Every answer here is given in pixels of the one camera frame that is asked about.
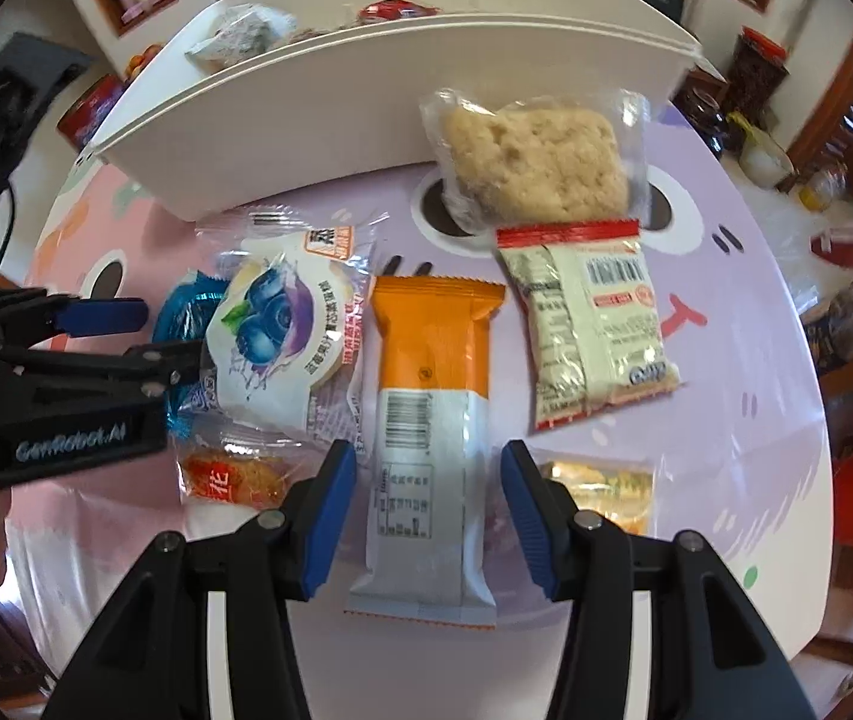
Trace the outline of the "blue snack packet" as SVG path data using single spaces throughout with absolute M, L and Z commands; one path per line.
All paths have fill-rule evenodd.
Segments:
M 203 341 L 228 284 L 223 278 L 190 270 L 161 305 L 152 327 L 152 343 Z M 187 440 L 193 433 L 195 418 L 209 410 L 208 379 L 209 375 L 202 372 L 197 382 L 181 383 L 167 395 L 167 427 L 176 439 Z

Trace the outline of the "yellow small snack packet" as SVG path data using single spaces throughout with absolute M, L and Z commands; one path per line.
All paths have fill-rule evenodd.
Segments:
M 557 455 L 542 463 L 542 475 L 563 484 L 580 511 L 596 511 L 632 535 L 651 533 L 656 486 L 651 463 Z

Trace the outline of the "orange fried snack clear packet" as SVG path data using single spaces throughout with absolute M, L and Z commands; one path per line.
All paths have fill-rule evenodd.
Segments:
M 277 509 L 294 483 L 316 473 L 322 457 L 309 445 L 271 437 L 176 437 L 181 496 L 255 511 Z

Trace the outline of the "orange white wafer packet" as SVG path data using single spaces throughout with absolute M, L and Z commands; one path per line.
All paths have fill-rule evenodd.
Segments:
M 483 538 L 491 320 L 504 296 L 502 284 L 470 278 L 376 280 L 366 571 L 351 587 L 351 613 L 496 626 Z

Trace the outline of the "blueberry cake packet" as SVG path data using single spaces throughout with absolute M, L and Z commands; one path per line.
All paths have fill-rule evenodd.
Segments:
M 198 227 L 226 289 L 191 408 L 317 449 L 339 439 L 361 449 L 364 312 L 384 223 L 259 206 Z

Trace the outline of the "red white biscuit packet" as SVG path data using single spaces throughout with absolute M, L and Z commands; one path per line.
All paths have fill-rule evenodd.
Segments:
M 496 247 L 524 304 L 535 429 L 680 387 L 638 221 L 502 227 Z

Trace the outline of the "silver white snack bag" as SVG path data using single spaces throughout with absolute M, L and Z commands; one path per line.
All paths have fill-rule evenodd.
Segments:
M 190 46 L 185 55 L 203 67 L 225 70 L 257 55 L 296 31 L 298 21 L 288 11 L 260 4 L 234 5 L 216 16 L 211 31 Z

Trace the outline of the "large rice cake pack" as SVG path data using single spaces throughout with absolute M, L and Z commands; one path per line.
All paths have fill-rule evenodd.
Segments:
M 463 231 L 650 219 L 651 111 L 641 94 L 601 89 L 491 109 L 442 88 L 420 112 L 447 213 Z

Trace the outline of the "red square snack packet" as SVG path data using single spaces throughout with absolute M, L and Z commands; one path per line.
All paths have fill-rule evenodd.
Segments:
M 412 20 L 440 13 L 439 8 L 415 4 L 412 0 L 378 0 L 358 11 L 356 20 L 360 25 L 372 25 L 382 21 Z

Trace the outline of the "red round tin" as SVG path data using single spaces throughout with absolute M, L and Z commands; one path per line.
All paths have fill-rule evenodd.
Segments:
M 56 130 L 79 153 L 94 137 L 113 106 L 124 94 L 125 85 L 120 78 L 107 73 L 86 89 L 67 112 L 56 122 Z

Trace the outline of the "fruit basket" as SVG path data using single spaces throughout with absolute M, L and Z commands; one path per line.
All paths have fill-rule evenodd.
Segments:
M 125 78 L 129 82 L 133 82 L 136 76 L 140 75 L 141 71 L 145 70 L 145 67 L 151 62 L 156 55 L 159 54 L 163 50 L 163 46 L 161 44 L 151 44 L 146 49 L 141 50 L 140 54 L 135 54 L 128 60 L 128 64 L 125 67 Z

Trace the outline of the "white plastic storage bin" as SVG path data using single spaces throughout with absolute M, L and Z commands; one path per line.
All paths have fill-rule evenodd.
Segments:
M 226 70 L 185 55 L 226 9 L 209 5 L 131 83 L 92 154 L 195 221 L 429 160 L 420 104 L 438 89 L 493 107 L 628 89 L 661 109 L 701 54 L 643 0 L 412 0 L 441 13 L 360 25 L 377 1 L 232 0 L 288 11 L 304 36 Z

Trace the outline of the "white plastic bucket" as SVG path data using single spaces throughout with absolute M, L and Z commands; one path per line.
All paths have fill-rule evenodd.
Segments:
M 739 166 L 752 184 L 771 190 L 794 176 L 794 164 L 788 153 L 769 133 L 751 124 L 740 112 L 731 112 L 728 122 L 744 133 Z

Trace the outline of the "yellow liquid bottle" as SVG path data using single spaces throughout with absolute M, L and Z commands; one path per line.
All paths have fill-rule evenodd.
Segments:
M 804 208 L 822 213 L 846 193 L 846 166 L 834 164 L 822 167 L 799 188 L 797 198 Z

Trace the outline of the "tall dark woven basket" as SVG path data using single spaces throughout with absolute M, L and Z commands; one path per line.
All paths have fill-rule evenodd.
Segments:
M 724 115 L 739 112 L 757 124 L 773 94 L 788 78 L 786 51 L 757 29 L 744 26 L 724 75 L 728 87 L 719 110 Z

